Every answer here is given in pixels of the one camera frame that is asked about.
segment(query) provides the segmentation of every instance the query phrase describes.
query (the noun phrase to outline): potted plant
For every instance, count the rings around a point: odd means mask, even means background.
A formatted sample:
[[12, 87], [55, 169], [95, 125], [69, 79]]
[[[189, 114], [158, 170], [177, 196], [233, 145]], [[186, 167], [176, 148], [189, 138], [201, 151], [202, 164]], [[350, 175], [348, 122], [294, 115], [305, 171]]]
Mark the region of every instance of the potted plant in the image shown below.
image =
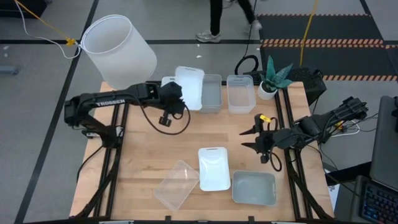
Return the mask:
[[267, 73], [261, 76], [261, 83], [257, 94], [263, 100], [270, 100], [274, 97], [276, 91], [280, 88], [288, 87], [293, 81], [286, 79], [293, 64], [281, 69], [278, 73], [275, 72], [274, 61], [271, 56], [268, 57]]

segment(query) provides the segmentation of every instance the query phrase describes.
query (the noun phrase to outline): sneaker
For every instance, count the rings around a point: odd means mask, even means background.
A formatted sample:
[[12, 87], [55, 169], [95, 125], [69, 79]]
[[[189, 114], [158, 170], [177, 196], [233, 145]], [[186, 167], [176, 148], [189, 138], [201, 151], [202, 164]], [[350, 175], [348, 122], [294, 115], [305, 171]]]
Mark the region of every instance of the sneaker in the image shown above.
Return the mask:
[[261, 23], [256, 19], [255, 21], [253, 21], [252, 24], [249, 24], [245, 30], [245, 33], [249, 34], [250, 32], [250, 27], [252, 26], [251, 30], [261, 30], [262, 29], [262, 25]]
[[196, 34], [197, 40], [203, 43], [207, 42], [212, 42], [212, 43], [218, 43], [221, 40], [221, 35], [213, 35], [211, 34], [210, 30], [206, 30], [204, 32]]

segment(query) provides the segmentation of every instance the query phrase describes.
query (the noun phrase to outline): yellow cord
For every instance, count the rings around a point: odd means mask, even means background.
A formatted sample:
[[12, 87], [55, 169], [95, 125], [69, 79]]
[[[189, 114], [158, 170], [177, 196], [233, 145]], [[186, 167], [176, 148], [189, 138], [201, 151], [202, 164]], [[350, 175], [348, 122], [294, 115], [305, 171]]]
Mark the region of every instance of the yellow cord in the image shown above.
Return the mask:
[[307, 28], [305, 29], [305, 33], [304, 33], [304, 37], [303, 37], [303, 45], [301, 46], [301, 52], [300, 52], [300, 67], [303, 64], [305, 39], [307, 38], [307, 34], [308, 34], [308, 30], [310, 29], [312, 17], [315, 14], [315, 11], [317, 10], [317, 7], [318, 7], [318, 0], [315, 0], [315, 4], [313, 5], [311, 16], [310, 16], [310, 19], [308, 20]]
[[73, 44], [75, 44], [76, 40], [69, 38], [66, 33], [62, 32], [60, 29], [57, 29], [53, 26], [51, 26], [50, 24], [48, 24], [47, 22], [45, 22], [44, 20], [42, 20], [39, 16], [37, 16], [36, 14], [34, 14], [34, 12], [30, 11], [28, 8], [26, 8], [26, 6], [24, 6], [22, 3], [20, 3], [18, 0], [14, 0], [18, 5], [20, 5], [21, 7], [23, 7], [27, 12], [29, 12], [32, 16], [34, 16], [36, 19], [38, 19], [40, 22], [42, 22], [44, 25], [48, 26], [49, 28], [55, 30], [56, 32], [58, 32], [61, 36], [63, 36], [66, 40], [67, 40], [67, 46], [72, 46]]

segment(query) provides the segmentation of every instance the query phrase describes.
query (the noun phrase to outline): black pants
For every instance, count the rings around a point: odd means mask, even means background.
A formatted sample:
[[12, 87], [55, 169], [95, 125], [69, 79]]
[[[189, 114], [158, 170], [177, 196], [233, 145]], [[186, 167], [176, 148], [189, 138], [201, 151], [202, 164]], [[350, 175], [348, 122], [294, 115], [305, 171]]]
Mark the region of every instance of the black pants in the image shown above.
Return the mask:
[[[210, 0], [210, 31], [211, 34], [220, 33], [221, 14], [223, 13], [224, 0]], [[244, 15], [248, 19], [249, 24], [255, 20], [254, 12], [249, 0], [238, 0], [239, 5], [243, 9]]]

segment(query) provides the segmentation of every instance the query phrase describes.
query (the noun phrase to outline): transparent plastic box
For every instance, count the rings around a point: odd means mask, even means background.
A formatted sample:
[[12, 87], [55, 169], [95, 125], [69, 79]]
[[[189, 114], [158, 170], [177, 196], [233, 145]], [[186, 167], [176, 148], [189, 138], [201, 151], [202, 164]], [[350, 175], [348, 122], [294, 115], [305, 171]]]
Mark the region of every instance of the transparent plastic box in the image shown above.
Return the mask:
[[166, 178], [154, 190], [154, 195], [171, 211], [178, 210], [199, 182], [199, 173], [178, 160]]
[[228, 75], [226, 88], [229, 113], [247, 114], [256, 106], [253, 79], [250, 75]]
[[223, 105], [221, 75], [205, 75], [201, 93], [201, 113], [218, 113]]

